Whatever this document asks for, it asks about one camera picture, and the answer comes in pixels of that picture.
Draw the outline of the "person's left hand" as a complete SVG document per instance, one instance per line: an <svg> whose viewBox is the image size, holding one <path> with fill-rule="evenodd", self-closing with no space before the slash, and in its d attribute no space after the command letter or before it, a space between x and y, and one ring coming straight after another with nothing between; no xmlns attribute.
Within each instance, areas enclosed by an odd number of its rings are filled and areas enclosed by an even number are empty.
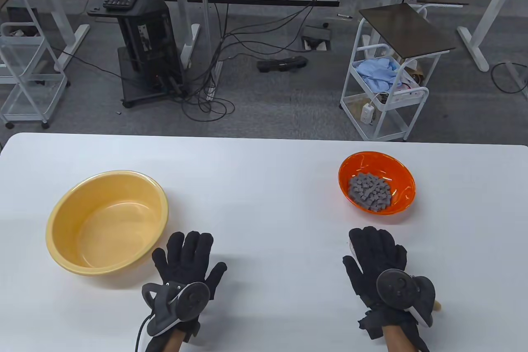
<svg viewBox="0 0 528 352"><path fill-rule="evenodd" d="M156 248L151 255L153 263L164 283L174 281L181 284L201 282L207 285L210 299L215 297L216 289L227 270L224 262L217 263L208 273L210 252L214 239L210 233L191 231L173 233L168 239L166 250ZM165 333L153 337L147 345L147 352L166 352L180 350L200 330L198 318L176 324Z"/></svg>

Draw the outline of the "person's right hand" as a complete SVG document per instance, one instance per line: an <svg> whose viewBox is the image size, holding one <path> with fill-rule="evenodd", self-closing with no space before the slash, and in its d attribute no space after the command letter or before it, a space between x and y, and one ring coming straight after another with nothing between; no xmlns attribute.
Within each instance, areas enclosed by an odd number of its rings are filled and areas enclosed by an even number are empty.
<svg viewBox="0 0 528 352"><path fill-rule="evenodd" d="M407 250L397 245L393 236L385 229L373 226L353 228L349 239L355 257L342 259L353 289L367 307L359 327L366 330L372 340L382 337L382 328L396 326L411 340L419 338L417 322L405 311L396 310L382 301L377 291L377 279L387 269L405 270Z"/></svg>

